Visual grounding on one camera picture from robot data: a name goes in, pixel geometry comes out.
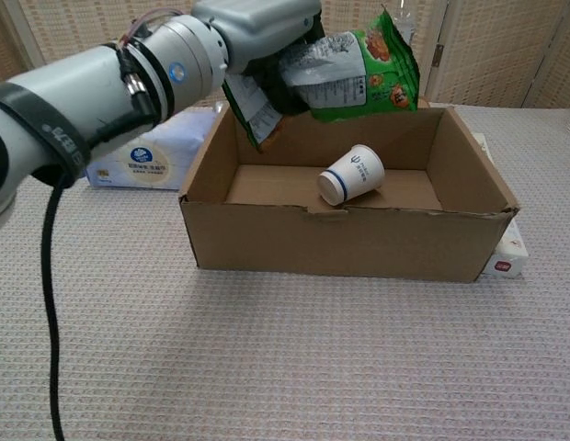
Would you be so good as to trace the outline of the left silver black-fingered robot hand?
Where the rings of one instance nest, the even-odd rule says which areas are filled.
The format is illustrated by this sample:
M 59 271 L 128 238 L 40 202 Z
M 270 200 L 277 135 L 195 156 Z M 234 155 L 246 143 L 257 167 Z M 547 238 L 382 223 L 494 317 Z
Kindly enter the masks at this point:
M 228 51 L 227 73 L 253 78 L 270 104 L 294 116 L 309 110 L 286 85 L 279 60 L 290 46 L 325 36 L 319 1 L 197 1 L 191 15 L 211 25 Z

